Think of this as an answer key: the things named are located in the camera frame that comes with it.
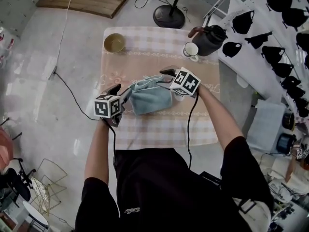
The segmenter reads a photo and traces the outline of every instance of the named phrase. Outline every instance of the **wooden board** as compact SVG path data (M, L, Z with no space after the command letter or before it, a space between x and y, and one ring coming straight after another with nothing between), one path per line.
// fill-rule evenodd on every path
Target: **wooden board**
M70 0L39 0L37 7L67 9ZM71 0L70 9L113 18L125 0Z

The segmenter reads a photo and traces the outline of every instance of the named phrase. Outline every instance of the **white mug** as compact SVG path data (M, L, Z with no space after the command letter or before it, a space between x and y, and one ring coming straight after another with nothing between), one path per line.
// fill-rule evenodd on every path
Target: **white mug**
M183 47L183 55L190 60L197 62L198 61L198 46L192 42L187 42Z

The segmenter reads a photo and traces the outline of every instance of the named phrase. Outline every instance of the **black chair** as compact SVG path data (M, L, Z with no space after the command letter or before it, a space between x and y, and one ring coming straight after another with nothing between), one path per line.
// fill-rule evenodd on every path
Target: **black chair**
M28 189L28 185L24 183L21 177L16 173L13 168L9 168L5 174L0 175L0 189L9 188L11 192L9 192L6 197L11 196L14 193L14 197L11 198L14 204L19 208L16 200L18 196L22 196L26 201L29 201L31 198L30 190Z
M24 182L30 189L33 189L32 181L29 179L32 173L35 173L36 170L32 169L28 174L26 174L23 165L21 164L24 160L21 158L14 158L14 160L18 160L20 171L18 172L19 176L21 177L22 182Z

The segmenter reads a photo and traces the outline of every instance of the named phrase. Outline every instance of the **black electric fan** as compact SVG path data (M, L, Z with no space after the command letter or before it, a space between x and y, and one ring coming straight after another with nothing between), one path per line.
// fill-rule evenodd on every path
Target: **black electric fan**
M181 29L185 22L184 14L177 8L178 0L173 5L162 5L154 11L154 22L162 28Z

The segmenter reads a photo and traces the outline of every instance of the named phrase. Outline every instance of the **black cable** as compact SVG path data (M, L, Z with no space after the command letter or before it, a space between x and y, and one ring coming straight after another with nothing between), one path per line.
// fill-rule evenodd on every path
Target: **black cable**
M134 6L135 6L135 8L141 9L141 8L143 8L143 7L146 6L146 4L147 4L147 2L148 2L149 0L147 0L147 1L145 2L145 4L144 4L143 6L141 6L141 7L136 6L136 2L137 2L137 1L138 1L138 0L135 0ZM168 5L171 5L167 0L165 0L165 1L158 0L158 1L163 2L163 3L166 3L166 4L168 4Z
M63 219L61 217L57 217L55 214L52 214L52 213L49 213L49 214L55 216L56 218L58 218L60 222L66 223L71 229L74 230L74 228L70 224L68 224L68 222L65 219Z
M190 125L191 115L192 115L192 112L193 112L195 106L197 105L197 101L198 101L198 91L197 91L197 97L195 99L193 107L191 108L191 111L190 111L190 114L189 114L189 118L188 118L187 132L188 132L188 152L189 152L189 155L190 155L189 169L191 169L191 162L192 162L192 154L191 154L190 147L189 147L189 143L190 143L189 125Z
M189 20L189 23L191 23L189 17L187 16L188 8L187 7L183 7L183 11L185 11L185 17L187 17L187 19Z
M78 104L78 102L77 102L77 100L76 100L76 98L75 98L75 96L74 96L72 90L69 88L69 86L66 84L66 82L61 78L61 76L59 76L58 73L56 73L56 72L54 72L54 73L63 81L64 85L67 86L67 88L68 88L69 91L71 92L71 94L72 94L72 96L73 96L73 98L74 98L74 100L75 100L75 102L76 102L76 104L77 104L79 110L81 110L81 112L82 112L87 118L89 118L89 119L91 119L91 120L98 121L98 119L93 119L93 118L89 117L87 114L85 114L85 113L82 111L82 109L81 109L81 107L79 106L79 104Z
M71 94L72 94L72 96L73 96L73 98L74 98L74 100L75 100L75 103L77 104L79 110L81 110L81 112L82 112L87 118L89 118L89 119L91 119L91 120L99 121L99 119L90 118L87 114L85 114L85 113L83 112L83 110L81 109L80 105L78 104L78 102L77 102L77 100L76 100L76 98L75 98L75 96L74 96L72 90L69 88L69 86L66 84L66 82L61 78L61 76L60 76L58 73L55 72L55 74L63 81L64 85L67 86L67 88L68 88L69 91L71 92ZM113 134L114 134L114 142L113 142L114 159L113 159L113 165L114 165L114 167L115 167L115 162L116 162L116 158L115 158L115 153L116 153L116 150L115 150L115 147L116 147L116 133L115 133L114 129L110 126L110 124L107 122L106 119L103 118L102 120L103 120L103 122L111 129L111 131L112 131Z
M136 2L137 2L137 1L138 1L138 0L135 0L134 6L135 6L135 8L141 9L141 8L143 8L143 7L146 6L146 4L147 4L147 2L148 2L149 0L146 0L145 4L144 4L143 6L141 6L141 7L136 6ZM172 6L172 4L170 4L169 1L167 1L167 0L165 0L165 1L158 0L158 1L163 2L163 3L166 3L166 4L170 5L170 6ZM189 20L189 23L191 23L189 17L187 16L188 8L187 8L187 7L183 7L183 11L185 11L185 17L187 17L187 19Z
M114 141L113 141L113 152L114 152L113 165L114 165L114 169L116 169L115 168L115 163L116 163L116 133L115 133L114 129L111 127L111 125L107 122L106 119L103 118L102 120L109 127L109 129L111 129L111 131L114 134Z
M262 162L262 157L263 157L263 155L271 155L271 156L272 156L272 155L285 155L285 156L289 156L289 155L283 154L283 153L270 153L270 152L267 152L267 153L262 154L261 159L260 159L259 166L261 166L261 162Z
M268 187L269 187L269 189L270 189L270 191L271 191L272 193L276 194L279 198L283 199L282 195L281 195L281 194L278 194L270 185L268 185Z

